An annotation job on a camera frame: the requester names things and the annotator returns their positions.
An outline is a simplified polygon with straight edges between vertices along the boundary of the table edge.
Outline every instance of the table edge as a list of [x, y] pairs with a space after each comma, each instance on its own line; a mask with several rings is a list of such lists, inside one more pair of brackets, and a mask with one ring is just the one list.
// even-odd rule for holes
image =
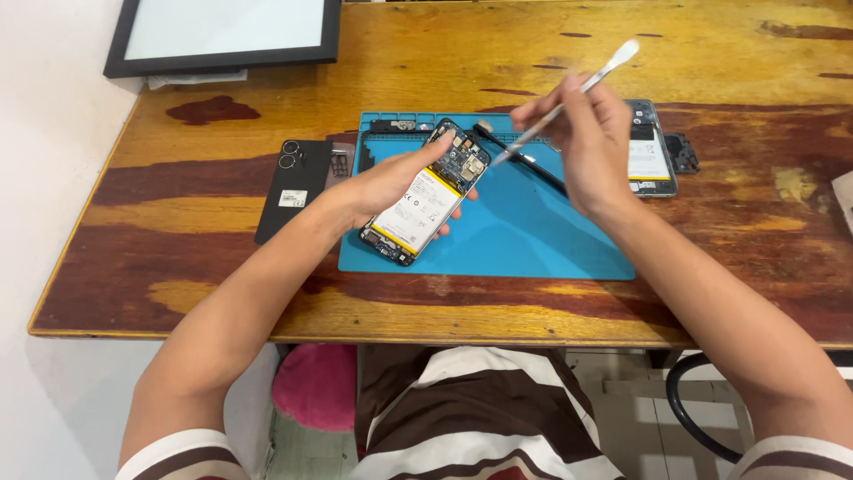
[[113, 142], [113, 147], [110, 149], [109, 155], [107, 155], [107, 159], [104, 161], [103, 167], [101, 168], [101, 172], [98, 173], [98, 178], [95, 180], [95, 184], [92, 185], [92, 190], [89, 192], [89, 196], [86, 198], [86, 202], [83, 204], [83, 208], [80, 209], [80, 214], [77, 216], [77, 221], [74, 222], [74, 227], [68, 234], [68, 238], [65, 241], [65, 245], [62, 246], [62, 251], [59, 253], [59, 258], [56, 259], [56, 263], [54, 264], [53, 270], [50, 271], [48, 281], [46, 284], [44, 284], [42, 294], [38, 297], [38, 301], [36, 301], [36, 306], [33, 308], [32, 313], [30, 314], [30, 320], [26, 323], [26, 331], [30, 335], [40, 337], [40, 335], [35, 332], [41, 331], [42, 329], [33, 329], [32, 324], [35, 323], [36, 317], [42, 310], [44, 301], [47, 299], [48, 293], [50, 292], [50, 287], [53, 286], [54, 280], [56, 280], [56, 275], [59, 273], [59, 269], [62, 266], [62, 261], [65, 260], [65, 255], [68, 252], [68, 246], [71, 245], [71, 241], [74, 239], [74, 235], [77, 234], [77, 229], [78, 227], [80, 227], [80, 222], [83, 220], [83, 215], [85, 215], [86, 210], [89, 209], [89, 204], [92, 202], [92, 197], [95, 196], [95, 192], [98, 190], [98, 187], [101, 185], [101, 181], [103, 180], [104, 175], [109, 169], [109, 164], [113, 161], [113, 155], [115, 155], [115, 150], [119, 147], [119, 143], [121, 142], [122, 137], [127, 131], [127, 126], [131, 124], [131, 118], [136, 112], [136, 107], [139, 106], [139, 101], [141, 98], [142, 93], [140, 92], [140, 94], [136, 96], [136, 101], [133, 102], [133, 107], [131, 108], [131, 111], [127, 114], [125, 124], [122, 125], [119, 135], [115, 138], [115, 142]]
[[[165, 340], [168, 331], [99, 331], [99, 330], [54, 330], [54, 329], [27, 329], [34, 337], [49, 338], [103, 338], [113, 340]], [[319, 336], [271, 336], [267, 342], [272, 343], [415, 343], [426, 345], [492, 345], [492, 346], [530, 346], [530, 347], [561, 347], [561, 348], [647, 348], [647, 349], [694, 349], [698, 345], [695, 342], [632, 342], [612, 340], [582, 340], [578, 342], [554, 341], [549, 339], [525, 339], [523, 341], [502, 340], [498, 338], [472, 339], [454, 342], [443, 338], [424, 337], [387, 337], [376, 338], [370, 336], [353, 337], [319, 337]], [[825, 350], [853, 350], [853, 342], [818, 342]]]

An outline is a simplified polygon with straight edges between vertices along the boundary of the phone back cover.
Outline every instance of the phone back cover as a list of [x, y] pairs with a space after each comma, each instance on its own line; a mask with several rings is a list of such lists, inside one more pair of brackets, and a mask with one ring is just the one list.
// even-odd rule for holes
[[[281, 168], [279, 160], [284, 154], [279, 150], [275, 164], [276, 172], [272, 177], [264, 211], [261, 212], [258, 230], [255, 231], [255, 243], [258, 245], [263, 245], [270, 240], [290, 219], [305, 209], [305, 206], [322, 193], [326, 184], [332, 157], [332, 142], [315, 140], [296, 140], [296, 142], [305, 152], [305, 158], [301, 160], [298, 158], [290, 168]], [[301, 203], [299, 199], [302, 195], [305, 195], [305, 205], [292, 206], [295, 203]]]

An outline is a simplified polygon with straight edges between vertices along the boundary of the shirt sleeve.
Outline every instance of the shirt sleeve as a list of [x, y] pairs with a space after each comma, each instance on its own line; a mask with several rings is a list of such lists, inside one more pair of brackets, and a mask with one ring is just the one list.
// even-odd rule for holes
[[853, 450], [806, 436], [772, 436], [750, 448], [728, 478], [853, 478]]
[[225, 434], [208, 429], [164, 436], [127, 460], [115, 480], [248, 480]]

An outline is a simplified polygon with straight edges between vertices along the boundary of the yellow battery edge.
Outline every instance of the yellow battery edge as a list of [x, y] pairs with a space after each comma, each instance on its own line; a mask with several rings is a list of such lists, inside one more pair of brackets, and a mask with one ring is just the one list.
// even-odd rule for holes
[[439, 177], [439, 176], [438, 176], [438, 175], [437, 175], [437, 174], [432, 170], [432, 167], [424, 168], [424, 172], [426, 172], [428, 175], [430, 175], [430, 176], [431, 176], [431, 177], [433, 177], [434, 179], [438, 180], [438, 182], [439, 182], [439, 183], [441, 183], [442, 185], [444, 185], [445, 187], [447, 187], [447, 189], [448, 189], [448, 190], [450, 190], [450, 191], [452, 191], [452, 192], [453, 192], [453, 195], [456, 195], [456, 196], [462, 196], [462, 194], [461, 194], [461, 193], [459, 193], [459, 191], [458, 191], [456, 188], [451, 187], [451, 186], [450, 186], [450, 184], [448, 184], [447, 182], [445, 182], [444, 180], [442, 180], [442, 179], [441, 179], [441, 177]]
[[382, 235], [385, 235], [386, 237], [390, 238], [391, 240], [394, 241], [394, 243], [399, 245], [400, 248], [402, 248], [403, 250], [406, 250], [407, 252], [411, 253], [414, 256], [418, 256], [417, 252], [415, 252], [413, 249], [410, 249], [409, 247], [407, 247], [405, 243], [400, 242], [396, 237], [394, 237], [392, 234], [388, 233], [387, 231], [382, 230], [381, 228], [379, 228], [376, 225], [371, 225], [370, 228], [372, 228], [372, 229], [376, 230], [377, 232], [381, 233]]

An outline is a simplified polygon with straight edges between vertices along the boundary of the person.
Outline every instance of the person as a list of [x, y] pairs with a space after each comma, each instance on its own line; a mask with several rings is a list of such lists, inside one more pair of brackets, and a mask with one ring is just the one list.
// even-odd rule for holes
[[[569, 75], [515, 109], [514, 127], [565, 105], [546, 133], [562, 147], [572, 206], [631, 260], [751, 415], [757, 443], [731, 478], [853, 478], [853, 394], [837, 369], [790, 317], [632, 194], [630, 111], [606, 85], [581, 93], [582, 80]], [[322, 193], [184, 317], [136, 384], [119, 480], [246, 477], [224, 436], [229, 387], [341, 235], [402, 197], [449, 140]], [[599, 450], [589, 400], [550, 349], [368, 345], [355, 435], [355, 479], [622, 477]]]

